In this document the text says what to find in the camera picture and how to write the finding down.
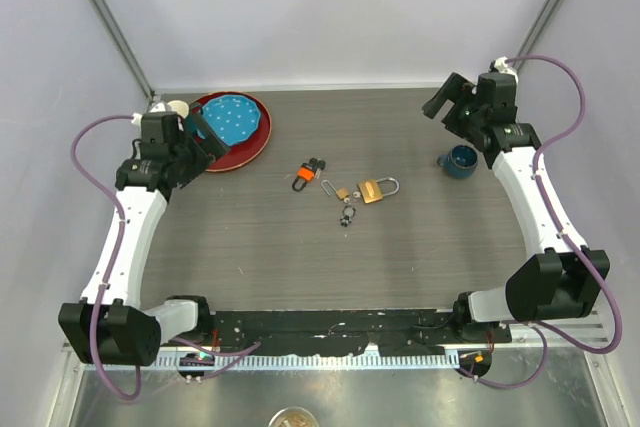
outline dark gray tabletop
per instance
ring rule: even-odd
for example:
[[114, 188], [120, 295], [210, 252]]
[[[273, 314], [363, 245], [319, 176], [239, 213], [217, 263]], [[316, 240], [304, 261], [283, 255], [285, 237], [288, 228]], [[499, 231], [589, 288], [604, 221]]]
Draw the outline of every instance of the dark gray tabletop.
[[[176, 294], [204, 295], [213, 309], [450, 307], [460, 292], [503, 284], [525, 260], [521, 231], [482, 160], [464, 181], [436, 165], [460, 142], [422, 115], [432, 94], [255, 94], [273, 118], [267, 148], [238, 171], [203, 174], [174, 193], [149, 254], [143, 307]], [[400, 192], [355, 204], [353, 224], [341, 227], [343, 205], [319, 181], [291, 189], [310, 157], [326, 160], [321, 178], [336, 188], [391, 176]]]

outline red plate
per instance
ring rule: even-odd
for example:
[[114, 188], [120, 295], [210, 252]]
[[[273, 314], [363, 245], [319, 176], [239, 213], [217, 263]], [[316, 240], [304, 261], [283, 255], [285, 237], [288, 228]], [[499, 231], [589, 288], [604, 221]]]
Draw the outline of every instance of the red plate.
[[[231, 147], [231, 151], [224, 157], [212, 163], [207, 169], [207, 172], [229, 172], [230, 170], [236, 170], [243, 165], [247, 165], [253, 159], [258, 157], [258, 155], [260, 155], [260, 153], [266, 147], [267, 142], [269, 142], [269, 138], [271, 137], [271, 115], [269, 114], [269, 111], [264, 106], [264, 104], [255, 97], [243, 94], [242, 92], [216, 92], [214, 94], [205, 95], [204, 97], [199, 98], [198, 102], [201, 105], [205, 105], [211, 99], [215, 99], [216, 97], [220, 97], [223, 95], [244, 95], [245, 97], [253, 100], [256, 103], [262, 115], [260, 116], [258, 130], [256, 130], [254, 134], [245, 142]], [[199, 111], [200, 108], [192, 109], [192, 112]]]

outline white wall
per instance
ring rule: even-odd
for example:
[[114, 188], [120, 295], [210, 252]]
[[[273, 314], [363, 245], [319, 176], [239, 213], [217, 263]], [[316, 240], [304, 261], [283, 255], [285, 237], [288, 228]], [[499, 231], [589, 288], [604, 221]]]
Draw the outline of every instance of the white wall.
[[516, 52], [544, 0], [107, 0], [151, 84], [442, 82]]
[[[622, 345], [611, 357], [635, 402], [640, 398], [640, 363], [631, 360], [640, 342], [638, 5], [638, 0], [565, 0], [535, 49], [573, 67], [586, 90], [582, 127], [549, 151], [547, 165], [572, 221], [592, 248], [604, 248], [611, 258], [608, 280], [624, 321]], [[562, 71], [533, 62], [522, 70], [521, 117], [534, 123], [542, 139], [572, 122], [577, 99]], [[599, 310], [608, 317], [604, 304]], [[628, 407], [637, 409], [633, 403]]]
[[[0, 425], [45, 425], [63, 335], [112, 208], [76, 174], [73, 136], [91, 120], [144, 108], [88, 0], [0, 0]], [[134, 132], [105, 126], [81, 159], [113, 184]]]

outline padlock shackle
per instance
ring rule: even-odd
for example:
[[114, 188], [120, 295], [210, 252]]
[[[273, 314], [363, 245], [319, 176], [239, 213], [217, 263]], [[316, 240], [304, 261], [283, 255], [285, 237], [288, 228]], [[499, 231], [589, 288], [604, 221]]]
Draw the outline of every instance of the padlock shackle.
[[380, 182], [393, 182], [394, 184], [396, 184], [396, 188], [394, 190], [392, 190], [391, 192], [383, 192], [382, 193], [382, 197], [388, 197], [390, 195], [394, 195], [397, 194], [398, 191], [400, 190], [400, 182], [398, 182], [396, 179], [394, 179], [393, 177], [385, 177], [383, 179], [378, 179], [376, 180], [376, 182], [379, 184]]

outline brass padlock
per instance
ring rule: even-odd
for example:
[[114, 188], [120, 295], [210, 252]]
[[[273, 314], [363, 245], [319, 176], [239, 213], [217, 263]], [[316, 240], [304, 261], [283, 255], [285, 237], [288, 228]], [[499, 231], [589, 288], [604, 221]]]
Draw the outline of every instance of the brass padlock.
[[[380, 185], [378, 185], [380, 182], [393, 182], [396, 184], [396, 188], [391, 192], [382, 193]], [[385, 177], [384, 179], [378, 180], [369, 179], [358, 183], [358, 188], [360, 189], [360, 192], [362, 192], [362, 200], [364, 200], [364, 203], [370, 204], [371, 202], [377, 202], [385, 197], [397, 194], [400, 190], [400, 182], [393, 177]]]

